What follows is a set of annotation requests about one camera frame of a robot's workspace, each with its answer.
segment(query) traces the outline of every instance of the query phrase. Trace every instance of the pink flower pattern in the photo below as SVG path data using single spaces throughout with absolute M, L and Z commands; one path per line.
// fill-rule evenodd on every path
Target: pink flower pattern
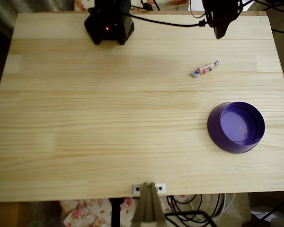
M 81 2 L 81 0 L 75 0 L 75 4 L 81 11 L 86 11 L 86 8 L 84 7 L 84 4 Z
M 72 217 L 73 218 L 79 218 L 82 216 L 83 214 L 83 209 L 84 209 L 84 206 L 79 206 L 73 213 L 72 213 Z
M 99 200 L 98 200 L 98 206 L 101 207 L 102 204 L 103 204 L 103 199 L 99 199 Z
M 168 6 L 176 6 L 176 5 L 182 5 L 187 4 L 189 0 L 171 0 L 167 3 Z
M 125 198 L 124 203 L 121 204 L 121 210 L 129 210 L 132 206 L 133 199 L 132 198 Z

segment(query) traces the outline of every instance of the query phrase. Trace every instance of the floral fabric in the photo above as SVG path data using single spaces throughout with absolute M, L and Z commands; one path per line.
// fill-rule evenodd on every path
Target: floral fabric
M 140 0 L 131 0 L 132 5 L 142 7 Z M 143 2 L 147 2 L 151 5 L 154 5 L 153 0 L 143 0 Z M 161 10 L 178 8 L 188 6 L 189 0 L 156 0 Z M 86 11 L 88 8 L 94 7 L 94 0 L 74 0 L 75 11 Z
M 170 212 L 165 203 L 165 196 L 159 196 L 164 213 Z M 187 196 L 176 196 L 178 201 L 185 201 Z M 130 227 L 136 210 L 138 198 L 125 198 L 120 206 L 120 226 Z M 66 227 L 110 227 L 112 206 L 109 199 L 67 200 L 60 201 L 62 209 L 68 216 L 63 223 Z

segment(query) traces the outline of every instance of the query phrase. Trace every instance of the wooden table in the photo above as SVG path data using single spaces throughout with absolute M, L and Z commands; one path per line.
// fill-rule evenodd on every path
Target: wooden table
M 18 16 L 0 84 L 0 201 L 131 196 L 143 182 L 165 183 L 167 194 L 284 190 L 284 78 L 268 17 L 239 17 L 221 40 L 208 26 L 134 19 L 124 46 L 96 46 L 87 16 Z M 234 155 L 206 123 L 238 100 L 259 109 L 266 132 Z

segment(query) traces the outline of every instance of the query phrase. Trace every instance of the metal bracket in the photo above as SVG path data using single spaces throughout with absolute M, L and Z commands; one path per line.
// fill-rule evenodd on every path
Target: metal bracket
M 137 202 L 131 227 L 167 227 L 157 193 L 158 184 L 156 186 L 155 183 L 144 183 L 138 184 L 138 186 L 138 192 L 141 192 L 141 195 Z
M 156 183 L 157 194 L 165 194 L 166 193 L 166 185 L 165 183 Z M 141 194 L 142 184 L 133 184 L 133 195 Z

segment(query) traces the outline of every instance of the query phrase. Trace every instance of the white cable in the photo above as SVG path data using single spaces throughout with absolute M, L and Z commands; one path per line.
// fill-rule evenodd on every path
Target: white cable
M 236 193 L 233 194 L 231 201 L 228 203 L 228 205 L 225 207 L 226 205 L 226 194 L 224 194 L 224 204 L 223 204 L 223 209 L 221 210 L 220 214 L 217 217 L 213 218 L 213 221 L 218 220 L 221 215 L 227 210 L 227 208 L 231 205 L 231 203 L 233 202 L 234 198 L 235 198 Z M 193 204 L 190 203 L 191 209 L 194 210 Z M 202 219 L 199 215 L 197 215 L 197 217 L 201 220 L 201 221 L 205 221 L 205 219 Z
M 192 0 L 189 0 L 190 14 L 191 14 L 194 18 L 201 18 L 201 17 L 204 17 L 204 16 L 205 16 L 205 13 L 204 13 L 203 15 L 201 15 L 201 16 L 198 16 L 198 17 L 193 14 L 192 9 L 191 9 L 191 1 L 192 1 Z
M 225 206 L 225 205 L 226 205 L 226 194 L 224 194 L 223 208 L 222 208 L 222 210 L 221 210 L 221 212 L 220 212 L 220 214 L 219 214 L 218 216 L 212 218 L 213 221 L 219 219 L 219 218 L 221 217 L 221 215 L 225 212 L 225 210 L 227 210 L 227 208 L 228 208 L 228 207 L 231 205 L 231 203 L 233 202 L 233 200 L 234 200 L 234 198 L 235 198 L 235 195 L 236 195 L 236 193 L 233 194 L 233 197 L 232 197 L 231 201 L 229 202 L 229 204 L 227 204 L 227 206 Z M 162 199 L 163 199 L 165 205 L 170 209 L 170 211 L 172 211 L 172 208 L 169 206 L 169 204 L 168 204 L 167 201 L 166 201 L 166 200 L 167 200 L 167 197 L 165 196 L 165 199 L 166 199 L 166 200 L 165 200 L 164 198 L 162 198 Z M 192 210 L 195 210 L 195 209 L 194 209 L 194 206 L 193 206 L 193 204 L 192 204 L 192 201 L 190 202 L 190 206 L 191 206 Z M 200 219 L 199 221 L 205 221 L 205 219 L 202 219 L 199 215 L 196 215 L 196 216 Z

